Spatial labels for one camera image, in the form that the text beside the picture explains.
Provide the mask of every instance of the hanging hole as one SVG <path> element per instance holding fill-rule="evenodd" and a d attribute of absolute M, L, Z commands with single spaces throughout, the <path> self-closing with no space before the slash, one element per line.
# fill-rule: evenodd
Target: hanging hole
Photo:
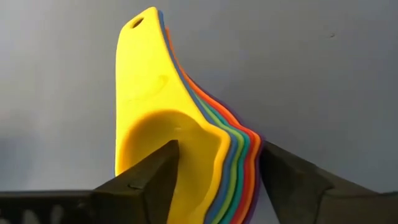
<path fill-rule="evenodd" d="M 137 20 L 134 25 L 132 25 L 132 28 L 136 28 L 142 21 L 144 20 L 144 18 L 140 18 L 139 20 Z"/>

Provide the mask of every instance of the yellow measuring cup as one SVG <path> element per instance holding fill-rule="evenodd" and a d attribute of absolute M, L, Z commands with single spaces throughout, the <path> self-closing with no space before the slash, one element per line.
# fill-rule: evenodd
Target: yellow measuring cup
<path fill-rule="evenodd" d="M 171 139 L 179 142 L 180 162 L 168 223 L 203 223 L 231 140 L 190 97 L 151 7 L 129 21 L 118 40 L 116 175 Z"/>

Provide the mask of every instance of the gray wall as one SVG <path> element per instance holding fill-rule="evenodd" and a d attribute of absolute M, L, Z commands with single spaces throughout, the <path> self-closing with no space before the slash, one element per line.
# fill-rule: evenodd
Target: gray wall
<path fill-rule="evenodd" d="M 395 0 L 0 1 L 0 190 L 112 177 L 118 33 L 151 5 L 194 80 L 250 127 L 398 190 Z M 264 191 L 260 201 L 272 211 Z"/>

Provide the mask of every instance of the yellow plastic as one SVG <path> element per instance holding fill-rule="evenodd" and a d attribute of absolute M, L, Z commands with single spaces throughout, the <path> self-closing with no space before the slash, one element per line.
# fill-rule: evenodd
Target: yellow plastic
<path fill-rule="evenodd" d="M 200 223 L 220 184 L 230 138 L 184 87 L 151 7 L 121 30 L 116 51 L 116 175 L 171 139 L 180 144 L 168 223 Z"/>

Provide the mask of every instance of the gray background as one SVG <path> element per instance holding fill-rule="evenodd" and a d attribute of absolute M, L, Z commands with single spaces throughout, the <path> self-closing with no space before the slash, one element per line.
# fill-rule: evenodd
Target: gray background
<path fill-rule="evenodd" d="M 249 127 L 370 189 L 398 190 L 395 0 L 0 1 L 0 190 L 113 176 L 116 42 L 152 5 L 193 79 Z M 253 223 L 264 220 L 276 223 L 262 190 Z"/>

